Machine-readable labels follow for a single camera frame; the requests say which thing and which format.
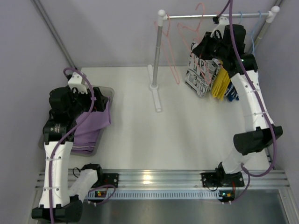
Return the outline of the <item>pink hanger of purple trousers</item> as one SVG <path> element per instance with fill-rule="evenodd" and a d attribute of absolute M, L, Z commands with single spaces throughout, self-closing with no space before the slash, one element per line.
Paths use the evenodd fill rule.
<path fill-rule="evenodd" d="M 184 45 L 186 46 L 187 50 L 188 50 L 188 53 L 190 54 L 192 52 L 192 49 L 191 49 L 191 46 L 187 43 L 186 39 L 185 39 L 185 36 L 184 36 L 184 32 L 183 30 L 188 30 L 192 33 L 195 34 L 195 37 L 193 40 L 195 40 L 196 42 L 199 42 L 200 41 L 200 36 L 199 36 L 199 29 L 200 29 L 200 26 L 201 26 L 201 23 L 203 21 L 203 16 L 205 15 L 205 5 L 203 2 L 200 2 L 195 10 L 197 11 L 199 7 L 202 7 L 202 13 L 201 13 L 201 17 L 199 18 L 199 22 L 197 24 L 197 26 L 195 28 L 192 28 L 192 27 L 189 27 L 189 26 L 186 26 L 184 25 L 183 23 L 179 22 L 177 24 L 177 28 L 178 28 L 178 32 L 179 32 L 179 35 L 180 37 L 182 38 L 182 41 L 184 43 Z"/>

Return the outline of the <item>pink hanger of black trousers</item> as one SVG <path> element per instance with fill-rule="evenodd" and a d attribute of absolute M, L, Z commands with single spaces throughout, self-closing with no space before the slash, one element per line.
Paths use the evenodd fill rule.
<path fill-rule="evenodd" d="M 167 28 L 166 32 L 163 31 L 164 21 L 168 21 L 168 28 Z M 159 10 L 158 11 L 158 19 L 157 19 L 157 22 L 155 22 L 155 27 L 157 28 L 157 40 L 156 40 L 156 50 L 155 50 L 152 85 L 154 87 L 157 87 L 157 75 L 158 75 L 158 67 L 159 67 L 159 58 L 160 58 L 160 49 L 161 49 L 161 47 L 164 51 L 168 66 L 169 66 L 169 68 L 170 68 L 170 70 L 173 74 L 173 77 L 176 81 L 176 84 L 180 84 L 180 79 L 179 79 L 178 71 L 177 71 L 176 64 L 175 64 L 173 49 L 172 49 L 172 45 L 171 45 L 171 42 L 170 42 L 170 35 L 169 35 L 170 27 L 171 27 L 170 16 L 164 10 Z M 170 51 L 170 56 L 171 56 L 172 62 L 170 62 L 169 56 L 166 53 L 166 50 L 165 50 L 165 48 L 162 44 L 162 35 L 164 35 L 167 39 L 167 44 L 168 44 L 168 48 L 169 48 L 169 51 Z"/>

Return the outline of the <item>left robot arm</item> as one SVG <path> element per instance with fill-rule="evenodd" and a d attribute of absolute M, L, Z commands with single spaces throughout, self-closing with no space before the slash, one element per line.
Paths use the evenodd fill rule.
<path fill-rule="evenodd" d="M 92 188 L 100 187 L 104 174 L 101 165 L 85 164 L 77 180 L 68 186 L 68 166 L 76 137 L 83 127 L 95 131 L 90 118 L 108 118 L 110 98 L 100 87 L 80 91 L 76 87 L 59 87 L 50 92 L 49 118 L 43 127 L 45 176 L 43 193 L 31 211 L 35 220 L 76 223 L 83 213 L 83 201 Z"/>

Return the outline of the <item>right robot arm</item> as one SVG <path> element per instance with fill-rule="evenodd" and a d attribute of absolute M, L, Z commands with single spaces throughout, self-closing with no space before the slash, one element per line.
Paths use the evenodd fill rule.
<path fill-rule="evenodd" d="M 223 187 L 243 187 L 241 170 L 245 163 L 269 146 L 273 146 L 276 156 L 277 139 L 283 134 L 282 127 L 274 124 L 266 109 L 256 59 L 244 51 L 245 35 L 244 26 L 226 25 L 223 35 L 206 32 L 200 44 L 192 50 L 200 59 L 222 61 L 242 106 L 245 131 L 234 135 L 234 149 L 215 169 L 217 181 Z"/>

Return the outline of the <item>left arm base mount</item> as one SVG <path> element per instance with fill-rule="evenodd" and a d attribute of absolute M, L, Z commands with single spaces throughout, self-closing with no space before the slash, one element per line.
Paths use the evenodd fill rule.
<path fill-rule="evenodd" d="M 119 174 L 118 173 L 103 173 L 98 178 L 97 182 L 92 186 L 92 188 L 97 188 L 103 185 L 113 185 L 118 188 Z"/>

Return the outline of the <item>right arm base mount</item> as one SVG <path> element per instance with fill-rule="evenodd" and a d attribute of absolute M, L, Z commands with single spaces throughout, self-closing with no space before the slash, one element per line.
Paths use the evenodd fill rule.
<path fill-rule="evenodd" d="M 236 174 L 220 175 L 216 172 L 201 173 L 202 185 L 204 188 L 215 189 L 218 187 L 244 187 L 244 180 L 241 172 Z"/>

